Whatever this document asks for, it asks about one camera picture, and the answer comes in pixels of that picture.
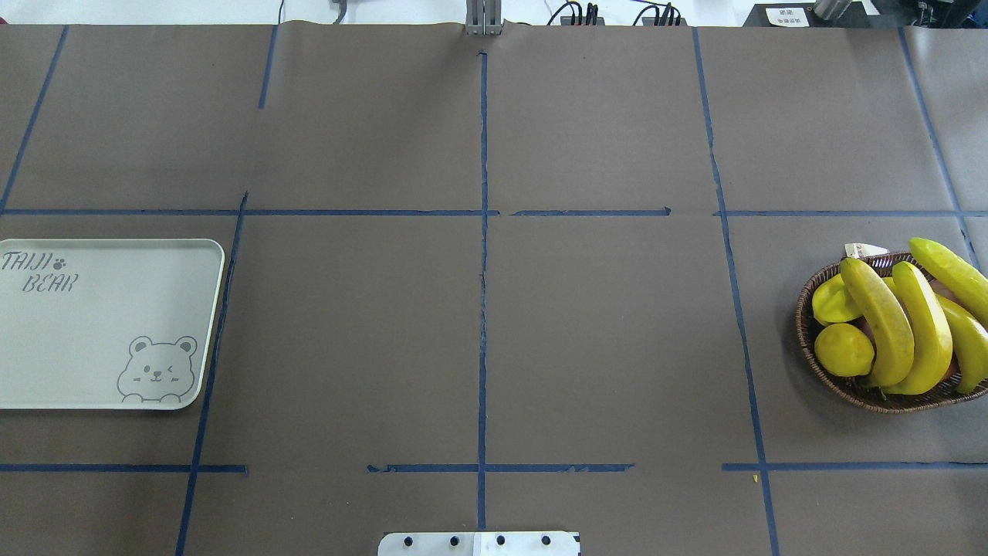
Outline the aluminium frame post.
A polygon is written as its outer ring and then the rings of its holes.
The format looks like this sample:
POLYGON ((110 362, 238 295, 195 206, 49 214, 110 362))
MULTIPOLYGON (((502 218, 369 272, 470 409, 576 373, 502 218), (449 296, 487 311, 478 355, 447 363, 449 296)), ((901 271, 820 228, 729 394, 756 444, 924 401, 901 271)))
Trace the aluminium frame post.
POLYGON ((467 36, 498 36, 503 32, 501 0, 467 0, 465 3, 467 36))

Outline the brown wicker basket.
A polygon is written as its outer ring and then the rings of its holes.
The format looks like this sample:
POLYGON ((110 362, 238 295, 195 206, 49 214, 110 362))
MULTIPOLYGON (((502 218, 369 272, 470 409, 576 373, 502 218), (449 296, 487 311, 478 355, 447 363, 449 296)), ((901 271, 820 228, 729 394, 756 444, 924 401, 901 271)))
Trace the brown wicker basket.
MULTIPOLYGON (((925 268, 921 267, 921 265, 914 260, 912 254, 907 253, 907 251, 900 251, 900 253, 889 253, 886 254, 886 256, 865 257, 861 258, 861 260, 864 260, 865 263, 871 265, 871 267, 878 272, 879 276, 882 277, 882 280, 886 282, 886 285, 892 289, 892 292, 897 299, 898 295, 895 292, 895 284, 892 278, 892 268, 897 263, 911 263, 916 265, 925 278, 928 279, 929 285, 932 286, 936 294, 945 296, 946 298, 955 300, 959 303, 956 296, 954 296, 952 292, 950 292, 949 289, 942 284, 942 282, 936 280, 927 270, 925 270, 925 268)), ((946 407, 947 405, 960 404, 960 402, 968 402, 975 400, 975 398, 984 397, 986 394, 986 379, 981 382, 973 394, 961 395, 960 393, 957 393, 956 387, 959 384, 961 376, 956 357, 954 357, 954 351, 952 363, 950 363, 948 373, 946 373, 946 376, 943 377, 941 384, 932 388, 932 390, 929 390, 928 393, 923 395, 894 395, 887 393, 885 388, 869 386, 868 375, 843 378, 828 373, 820 364, 814 353, 814 341, 825 326, 819 324, 818 321, 812 317, 810 299, 813 292, 823 282, 838 274, 840 274, 839 263, 834 263, 812 275, 804 287, 802 287, 800 296, 797 298, 794 317, 795 334, 797 335, 797 341, 800 345, 802 355, 804 356, 806 363, 808 363, 811 371, 831 391, 857 407, 869 409, 869 411, 878 412, 878 414, 911 414, 911 412, 920 412, 925 411, 925 409, 946 407)), ((908 313, 904 307, 903 310, 909 320, 908 313)), ((860 330, 864 331, 864 333, 871 338, 872 343, 875 345, 871 328, 864 317, 859 317, 857 320, 850 321, 850 323, 847 324, 853 324, 860 328, 860 330)))

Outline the yellow mango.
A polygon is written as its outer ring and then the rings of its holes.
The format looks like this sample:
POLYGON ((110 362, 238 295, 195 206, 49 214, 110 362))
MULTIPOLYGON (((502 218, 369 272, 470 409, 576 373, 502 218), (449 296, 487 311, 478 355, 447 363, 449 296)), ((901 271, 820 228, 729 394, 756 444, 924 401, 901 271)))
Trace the yellow mango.
POLYGON ((812 317, 819 324, 850 323, 862 317, 862 312, 840 274, 823 282, 812 294, 812 317))

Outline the paper basket tag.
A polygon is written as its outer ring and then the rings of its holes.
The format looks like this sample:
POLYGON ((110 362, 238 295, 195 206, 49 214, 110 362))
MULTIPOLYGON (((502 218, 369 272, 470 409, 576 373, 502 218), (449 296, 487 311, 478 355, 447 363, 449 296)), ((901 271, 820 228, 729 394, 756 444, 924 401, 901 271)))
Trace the paper basket tag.
POLYGON ((861 242, 850 242, 844 244, 844 255, 850 258, 865 258, 872 256, 886 256, 891 253, 889 249, 875 244, 861 242))

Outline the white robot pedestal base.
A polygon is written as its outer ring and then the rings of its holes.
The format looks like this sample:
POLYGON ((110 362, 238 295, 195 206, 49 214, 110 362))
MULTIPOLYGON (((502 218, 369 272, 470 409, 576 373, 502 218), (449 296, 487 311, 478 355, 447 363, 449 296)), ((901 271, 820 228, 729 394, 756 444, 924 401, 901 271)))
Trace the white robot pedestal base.
POLYGON ((567 531, 454 531, 386 534, 377 555, 581 555, 567 531))

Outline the yellow banana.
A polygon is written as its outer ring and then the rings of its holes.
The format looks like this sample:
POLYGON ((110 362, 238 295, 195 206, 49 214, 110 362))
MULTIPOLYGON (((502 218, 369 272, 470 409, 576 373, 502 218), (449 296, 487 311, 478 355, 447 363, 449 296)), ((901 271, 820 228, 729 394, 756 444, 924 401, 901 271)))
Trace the yellow banana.
POLYGON ((959 366, 957 393, 970 395, 987 377, 987 332, 967 309, 955 300, 936 295, 948 320, 954 357, 959 366))
POLYGON ((973 264, 935 240, 911 237, 914 260, 942 282, 984 327, 987 324, 987 278, 973 264))
POLYGON ((869 386, 897 385, 912 370, 915 359, 914 335, 903 307, 878 272, 864 260, 844 258, 839 270, 874 337, 875 361, 868 374, 869 386))
POLYGON ((948 373, 953 356, 952 331, 934 289, 916 265, 895 264, 892 278, 911 323, 914 359, 904 379, 885 390, 894 395, 923 395, 941 384, 948 373))

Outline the grey bear serving tray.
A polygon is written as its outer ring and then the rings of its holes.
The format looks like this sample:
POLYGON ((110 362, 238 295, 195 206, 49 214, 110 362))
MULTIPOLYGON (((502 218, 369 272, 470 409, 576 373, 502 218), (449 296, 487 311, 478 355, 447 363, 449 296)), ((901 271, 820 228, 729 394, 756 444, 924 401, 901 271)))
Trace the grey bear serving tray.
POLYGON ((5 239, 4 409, 182 409, 225 271, 212 239, 5 239))

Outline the black label box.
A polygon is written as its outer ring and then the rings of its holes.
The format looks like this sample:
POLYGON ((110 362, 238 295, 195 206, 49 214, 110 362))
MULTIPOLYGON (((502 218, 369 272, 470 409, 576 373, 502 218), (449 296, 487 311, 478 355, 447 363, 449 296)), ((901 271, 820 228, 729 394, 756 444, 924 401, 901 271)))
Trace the black label box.
POLYGON ((742 27, 745 28, 850 28, 867 29, 871 14, 861 2, 852 2, 836 20, 824 20, 813 10, 813 3, 768 3, 755 4, 749 11, 742 27))

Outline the yellow lemon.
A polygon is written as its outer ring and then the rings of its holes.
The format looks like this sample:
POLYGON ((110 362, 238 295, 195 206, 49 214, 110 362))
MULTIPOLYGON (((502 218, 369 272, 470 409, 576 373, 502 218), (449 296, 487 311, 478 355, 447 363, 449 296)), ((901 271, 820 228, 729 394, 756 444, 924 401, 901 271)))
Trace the yellow lemon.
POLYGON ((843 377, 871 373, 875 346, 864 331, 853 324, 830 324, 816 337, 814 353, 830 374, 843 377))

